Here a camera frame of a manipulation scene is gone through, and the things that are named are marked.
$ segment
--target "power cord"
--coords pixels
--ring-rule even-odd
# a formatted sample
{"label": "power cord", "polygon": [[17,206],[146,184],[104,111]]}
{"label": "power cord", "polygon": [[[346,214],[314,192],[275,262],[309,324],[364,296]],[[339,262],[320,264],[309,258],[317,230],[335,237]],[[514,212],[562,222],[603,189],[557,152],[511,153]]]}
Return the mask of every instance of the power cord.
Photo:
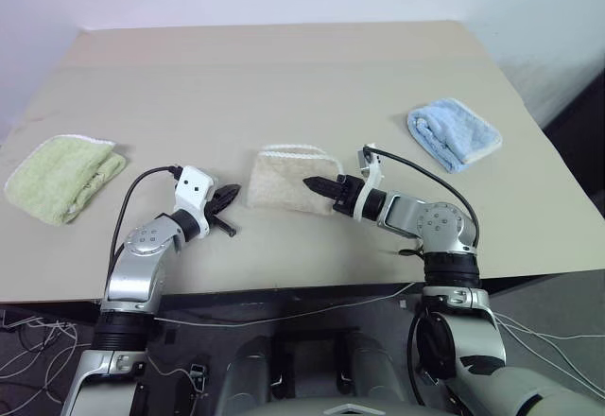
{"label": "power cord", "polygon": [[117,217],[117,221],[115,223],[115,229],[113,230],[112,236],[112,248],[110,249],[110,262],[109,269],[107,271],[107,279],[105,281],[105,286],[109,283],[110,278],[112,277],[113,269],[115,268],[115,263],[117,262],[120,253],[124,250],[124,244],[120,245],[119,249],[116,250],[115,247],[117,245],[117,238],[120,235],[120,228],[122,227],[122,221],[124,220],[124,214],[126,213],[126,208],[129,205],[130,196],[134,191],[136,185],[141,182],[142,179],[158,172],[170,172],[175,180],[178,180],[181,177],[182,167],[179,165],[167,165],[163,167],[155,167],[150,170],[143,172],[139,175],[130,185],[129,190],[126,192],[126,196],[124,197],[124,201],[122,202],[122,208],[120,208],[120,214]]}
{"label": "power cord", "polygon": [[411,286],[414,286],[414,285],[415,285],[415,283],[408,284],[408,285],[404,286],[403,288],[400,288],[399,290],[397,290],[395,293],[393,293],[391,295],[388,295],[388,296],[380,296],[378,298],[371,298],[369,300],[359,301],[357,303],[346,303],[346,304],[331,305],[329,307],[323,307],[322,309],[312,310],[310,312],[302,312],[301,314],[286,315],[285,317],[277,317],[277,318],[273,318],[273,319],[251,320],[251,321],[244,321],[244,322],[241,322],[241,323],[232,323],[232,324],[196,323],[196,322],[193,322],[193,321],[164,319],[162,317],[156,317],[155,320],[157,320],[157,321],[163,321],[165,323],[176,323],[176,324],[185,324],[187,326],[197,326],[197,327],[201,327],[201,328],[243,328],[243,327],[246,327],[246,326],[253,326],[254,324],[271,323],[271,322],[274,322],[274,321],[284,321],[284,320],[298,319],[300,317],[307,317],[309,315],[322,314],[324,312],[329,312],[331,310],[342,309],[342,308],[345,308],[345,307],[357,307],[359,305],[376,303],[378,301],[383,301],[383,300],[387,300],[387,299],[390,299],[390,298],[394,298],[395,296],[399,296],[404,291],[406,291],[408,288],[410,288]]}
{"label": "power cord", "polygon": [[407,345],[406,345],[406,363],[407,363],[407,376],[409,377],[409,384],[412,387],[412,392],[416,398],[418,405],[425,406],[424,399],[420,395],[418,384],[416,383],[416,375],[414,374],[414,367],[412,366],[412,343],[414,341],[414,333],[416,332],[416,326],[424,311],[423,306],[417,308],[412,323],[409,325],[409,331],[407,332]]}
{"label": "power cord", "polygon": [[178,369],[174,369],[170,372],[162,372],[160,370],[160,368],[158,367],[158,365],[155,363],[155,361],[151,358],[150,355],[147,355],[147,360],[153,366],[153,369],[155,369],[155,372],[157,372],[161,376],[170,376],[170,375],[174,375],[175,373],[182,373],[183,375],[185,375],[187,377],[187,379],[191,383],[191,386],[193,387],[194,393],[196,394],[196,400],[193,401],[193,406],[191,406],[191,411],[189,412],[189,416],[193,416],[196,412],[196,406],[198,405],[198,399],[200,397],[203,399],[205,396],[208,395],[208,394],[203,393],[204,387],[202,386],[202,390],[199,391],[198,387],[196,386],[196,382],[193,381],[193,378],[191,377],[189,372],[186,371],[185,369],[178,368]]}
{"label": "power cord", "polygon": [[[584,373],[582,373],[578,367],[569,359],[569,357],[567,357],[567,355],[563,352],[563,350],[556,345],[554,342],[548,340],[548,338],[546,338],[546,336],[549,337],[553,337],[552,335],[545,335],[543,333],[536,333],[535,331],[533,331],[530,328],[527,328],[526,326],[524,326],[523,324],[521,324],[519,321],[516,321],[514,319],[512,319],[511,317],[504,315],[504,314],[498,314],[496,312],[493,313],[496,319],[496,322],[502,326],[505,331],[507,331],[507,333],[509,333],[509,335],[514,338],[521,346],[523,346],[525,349],[527,349],[530,353],[532,353],[533,355],[537,356],[538,358],[540,358],[542,361],[544,361],[546,364],[549,364],[550,366],[554,367],[555,369],[557,369],[558,371],[564,373],[565,375],[569,376],[570,378],[574,379],[575,381],[577,381],[578,383],[580,383],[584,388],[586,388],[587,390],[589,390],[590,392],[592,392],[593,394],[595,394],[596,396],[598,396],[599,398],[605,400],[605,389],[600,388],[597,384],[595,384],[593,381],[591,381]],[[501,318],[507,319],[509,321],[512,321],[513,323],[516,323],[519,327],[515,327],[509,324],[504,323]],[[571,373],[569,373],[568,371],[566,371],[565,369],[559,367],[557,364],[555,364],[554,362],[550,361],[549,359],[545,358],[544,356],[540,355],[539,353],[537,353],[536,351],[534,351],[531,347],[529,347],[526,343],[524,343],[518,336],[516,336],[510,329],[517,329],[521,332],[524,332],[526,334],[531,334],[532,336],[535,336],[536,338],[539,338],[541,340],[543,340],[544,342],[546,342],[547,344],[549,344],[552,348],[555,349],[555,351],[561,356],[561,358],[567,363],[567,365],[579,376],[579,379],[577,377],[575,377],[574,375],[572,375]],[[603,335],[577,335],[577,336],[571,336],[571,337],[567,337],[567,338],[559,338],[559,337],[554,337],[554,338],[559,338],[559,339],[565,339],[568,340],[570,338],[588,338],[588,337],[595,337],[595,338],[605,338],[605,336]]]}
{"label": "power cord", "polygon": [[424,250],[421,246],[418,249],[401,249],[397,252],[399,255],[403,255],[404,257],[409,257],[410,255],[416,255],[421,260],[424,260]]}
{"label": "power cord", "polygon": [[[2,385],[15,385],[15,386],[23,386],[26,388],[31,388],[33,390],[36,390],[36,392],[29,397],[27,400],[25,400],[22,404],[20,404],[18,407],[15,408],[9,408],[8,411],[4,411],[2,413],[0,413],[0,416],[9,416],[12,414],[17,413],[18,411],[21,411],[23,408],[25,408],[27,405],[29,405],[36,397],[38,397],[41,393],[45,392],[46,395],[48,396],[48,398],[50,400],[52,400],[53,402],[57,403],[57,404],[62,404],[62,400],[60,398],[58,398],[58,395],[54,392],[51,391],[50,389],[50,385],[51,383],[57,378],[57,376],[63,371],[63,369],[65,369],[65,367],[67,366],[67,364],[69,363],[69,361],[71,360],[72,356],[74,355],[74,352],[76,350],[77,347],[88,347],[90,346],[89,343],[78,343],[78,330],[76,329],[76,326],[72,323],[59,323],[59,322],[55,322],[55,323],[43,323],[41,322],[42,319],[40,318],[32,318],[32,319],[27,319],[26,321],[21,321],[19,324],[23,324],[23,323],[35,323],[37,322],[38,324],[34,324],[31,325],[32,328],[35,327],[50,327],[51,328],[51,334],[49,335],[49,339],[47,340],[50,341],[54,338],[55,336],[55,330],[59,330],[60,332],[57,334],[57,336],[60,336],[61,334],[65,334],[67,337],[71,338],[74,343],[67,347],[62,349],[60,352],[58,352],[50,361],[50,363],[48,364],[48,367],[46,369],[46,374],[44,377],[44,384],[43,386],[36,388],[30,385],[22,385],[22,384],[18,384],[18,383],[13,383],[13,382],[8,382],[8,381],[0,381],[0,386]],[[39,348],[41,346],[43,346],[44,342],[40,342],[37,345],[35,345],[33,348]],[[65,361],[59,366],[59,368],[51,375],[51,371],[52,368],[54,366],[54,364],[57,362],[57,360],[59,359],[59,357],[61,355],[63,355],[65,352],[70,352],[68,357],[65,359]],[[17,356],[13,357],[11,360],[9,360],[7,363],[5,363],[4,365],[0,366],[0,371],[4,370],[6,367],[8,367],[10,364],[12,364],[13,362],[15,362],[16,360],[18,360],[20,357],[29,354],[30,352],[28,352],[27,350],[21,352],[20,354],[18,354]],[[30,362],[27,366],[25,366],[24,368],[22,368],[20,371],[16,372],[16,373],[10,373],[9,375],[5,375],[0,377],[0,380],[3,380],[4,378],[9,378],[9,377],[13,377],[16,376],[18,374],[23,373],[25,370],[29,369],[29,367],[31,367],[31,365],[33,364],[33,362],[35,362],[35,360],[40,357],[42,352],[39,352],[36,354],[34,361]]]}
{"label": "power cord", "polygon": [[54,337],[52,339],[52,341],[49,341],[50,333],[52,333],[52,331],[48,326],[45,326],[42,346],[40,346],[40,348],[38,350],[36,350],[36,347],[30,347],[29,345],[27,345],[28,342],[26,342],[26,334],[25,334],[26,327],[27,327],[27,324],[22,324],[17,328],[17,338],[19,339],[19,343],[21,343],[21,346],[24,348],[24,350],[27,350],[30,353],[41,353],[44,350],[46,350],[48,347],[54,345],[57,342],[57,340],[59,340],[59,337]]}
{"label": "power cord", "polygon": [[364,153],[375,153],[380,156],[385,156],[386,158],[390,158],[393,161],[397,161],[398,163],[412,167],[414,170],[419,171],[420,173],[422,173],[426,177],[430,178],[434,182],[438,182],[441,186],[443,186],[445,189],[447,189],[452,194],[454,194],[458,198],[458,200],[460,200],[462,202],[462,204],[464,205],[466,210],[469,212],[469,215],[471,216],[473,223],[475,224],[475,239],[473,240],[473,247],[476,248],[478,246],[478,244],[479,244],[479,219],[477,218],[475,210],[471,206],[471,203],[469,203],[469,201],[466,198],[464,198],[464,196],[462,196],[462,194],[460,194],[459,191],[457,191],[454,186],[452,186],[449,182],[442,180],[437,175],[429,172],[424,167],[422,167],[416,163],[413,163],[412,161],[410,161],[406,158],[402,158],[401,156],[397,156],[396,154],[389,153],[388,151],[384,151],[382,149],[373,148],[373,147],[363,147],[363,152]]}

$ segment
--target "white wall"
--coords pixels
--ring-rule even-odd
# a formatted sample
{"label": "white wall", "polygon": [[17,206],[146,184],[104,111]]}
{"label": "white wall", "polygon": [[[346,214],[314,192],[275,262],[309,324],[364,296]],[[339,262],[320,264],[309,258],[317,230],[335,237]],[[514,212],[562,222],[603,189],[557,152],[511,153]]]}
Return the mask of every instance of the white wall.
{"label": "white wall", "polygon": [[0,140],[81,28],[463,22],[544,125],[605,65],[605,0],[0,0]]}

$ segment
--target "folded towel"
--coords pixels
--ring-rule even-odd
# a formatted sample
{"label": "folded towel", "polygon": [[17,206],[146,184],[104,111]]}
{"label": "folded towel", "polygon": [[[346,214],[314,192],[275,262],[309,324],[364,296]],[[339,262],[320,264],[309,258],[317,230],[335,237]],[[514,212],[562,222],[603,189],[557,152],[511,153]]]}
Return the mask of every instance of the folded towel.
{"label": "folded towel", "polygon": [[502,146],[500,132],[457,99],[438,99],[407,115],[414,138],[450,173]]}
{"label": "folded towel", "polygon": [[256,156],[248,188],[248,206],[332,214],[334,202],[310,191],[307,177],[335,180],[342,165],[311,145],[269,145]]}
{"label": "folded towel", "polygon": [[113,142],[57,135],[37,147],[4,186],[10,203],[51,225],[76,217],[126,165]]}

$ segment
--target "green towel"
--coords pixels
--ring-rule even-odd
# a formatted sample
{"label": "green towel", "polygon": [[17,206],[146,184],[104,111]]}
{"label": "green towel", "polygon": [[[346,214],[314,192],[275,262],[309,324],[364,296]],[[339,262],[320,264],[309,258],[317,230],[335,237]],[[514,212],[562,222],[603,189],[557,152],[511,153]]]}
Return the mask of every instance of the green towel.
{"label": "green towel", "polygon": [[10,203],[51,225],[76,217],[126,160],[114,143],[81,135],[57,135],[34,150],[10,176]]}

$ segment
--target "blue towel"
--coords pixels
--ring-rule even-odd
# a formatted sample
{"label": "blue towel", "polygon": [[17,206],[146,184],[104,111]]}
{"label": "blue towel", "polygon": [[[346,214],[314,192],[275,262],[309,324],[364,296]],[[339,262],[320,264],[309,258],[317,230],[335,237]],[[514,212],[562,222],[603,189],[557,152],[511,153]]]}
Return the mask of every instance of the blue towel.
{"label": "blue towel", "polygon": [[457,173],[502,146],[500,132],[457,99],[438,99],[407,115],[414,138]]}

